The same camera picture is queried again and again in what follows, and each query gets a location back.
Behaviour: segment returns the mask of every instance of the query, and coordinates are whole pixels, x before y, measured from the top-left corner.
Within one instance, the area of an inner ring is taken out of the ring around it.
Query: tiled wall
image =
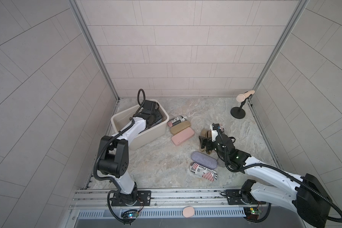
[[[342,0],[308,3],[252,101],[284,169],[342,209]]]
[[[297,1],[77,0],[120,97],[252,89]]]
[[[66,0],[0,1],[0,227],[55,227],[115,98]]]

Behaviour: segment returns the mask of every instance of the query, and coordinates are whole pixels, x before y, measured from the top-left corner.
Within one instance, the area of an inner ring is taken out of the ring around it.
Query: metal vent grille
[[[145,208],[140,212],[140,219],[155,219],[155,218],[183,218],[183,208]],[[114,210],[115,214],[120,216],[127,209]],[[245,217],[242,207],[199,207],[195,208],[193,217]],[[112,219],[114,218],[109,210],[80,210],[79,219]]]

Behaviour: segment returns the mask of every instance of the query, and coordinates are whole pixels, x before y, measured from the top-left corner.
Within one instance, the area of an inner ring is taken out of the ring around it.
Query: black round base
[[[242,108],[240,109],[240,107],[233,107],[230,110],[230,114],[237,119],[242,119],[246,116],[246,112]]]

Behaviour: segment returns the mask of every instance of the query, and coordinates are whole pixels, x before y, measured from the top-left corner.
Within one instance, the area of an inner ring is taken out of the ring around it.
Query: marble floor
[[[243,173],[232,173],[226,168],[217,167],[218,178],[211,182],[190,172],[191,154],[199,150],[198,136],[203,128],[212,123],[222,124],[228,136],[236,138],[235,147],[250,153],[263,162],[275,165],[261,132],[248,105],[244,106],[246,117],[236,119],[231,116],[230,109],[239,106],[236,98],[157,98],[170,118],[187,115],[195,135],[179,146],[175,146],[173,136],[167,127],[166,134],[154,141],[129,151],[128,172],[138,188],[172,188],[172,187],[214,187],[241,186],[245,180],[255,177]],[[117,112],[121,112],[137,104],[136,98],[121,99]],[[211,157],[217,159],[217,153]],[[90,189],[115,188],[109,181],[97,181],[91,178]]]

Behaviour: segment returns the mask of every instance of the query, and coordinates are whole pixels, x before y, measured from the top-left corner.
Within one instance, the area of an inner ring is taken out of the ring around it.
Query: beige plastic bin
[[[157,139],[161,135],[166,133],[167,122],[169,121],[169,115],[162,107],[162,105],[156,99],[150,99],[150,101],[155,101],[159,104],[159,111],[162,115],[162,122],[157,124],[156,126],[138,134],[136,138],[133,139],[131,144],[129,145],[130,150],[136,150],[141,146],[146,145],[147,143]],[[139,105],[133,106],[124,110],[123,112],[119,112],[112,116],[111,121],[115,132],[120,131],[123,127],[125,127],[129,123],[129,118],[134,115],[134,113],[139,108]]]

